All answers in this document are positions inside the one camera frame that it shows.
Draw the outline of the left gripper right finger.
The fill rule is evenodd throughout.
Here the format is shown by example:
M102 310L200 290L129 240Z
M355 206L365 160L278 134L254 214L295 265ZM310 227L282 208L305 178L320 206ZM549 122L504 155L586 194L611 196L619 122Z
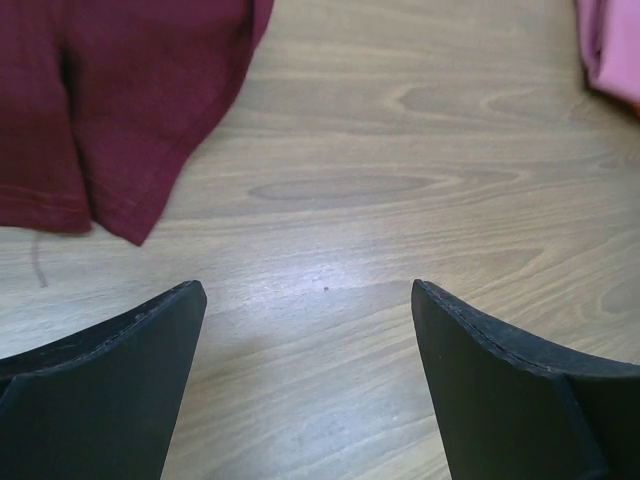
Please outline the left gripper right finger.
M417 343L455 479L635 479L639 369L533 335L417 280Z

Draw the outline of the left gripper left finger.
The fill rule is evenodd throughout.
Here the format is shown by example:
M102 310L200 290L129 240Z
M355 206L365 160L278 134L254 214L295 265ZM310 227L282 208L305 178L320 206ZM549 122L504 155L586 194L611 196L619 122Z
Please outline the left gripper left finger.
M2 478L160 478L206 305L183 282L2 359Z

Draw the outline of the salmon pink t-shirt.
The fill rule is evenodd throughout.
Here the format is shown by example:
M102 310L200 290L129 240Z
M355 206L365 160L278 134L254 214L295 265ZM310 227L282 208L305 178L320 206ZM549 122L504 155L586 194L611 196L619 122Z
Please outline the salmon pink t-shirt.
M639 110L639 1L577 0L579 51L591 88Z

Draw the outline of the maroon t-shirt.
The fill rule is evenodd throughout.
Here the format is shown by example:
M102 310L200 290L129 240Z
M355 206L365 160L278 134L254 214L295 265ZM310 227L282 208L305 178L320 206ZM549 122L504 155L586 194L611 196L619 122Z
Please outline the maroon t-shirt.
M269 1L5 1L1 222L140 245L234 103Z

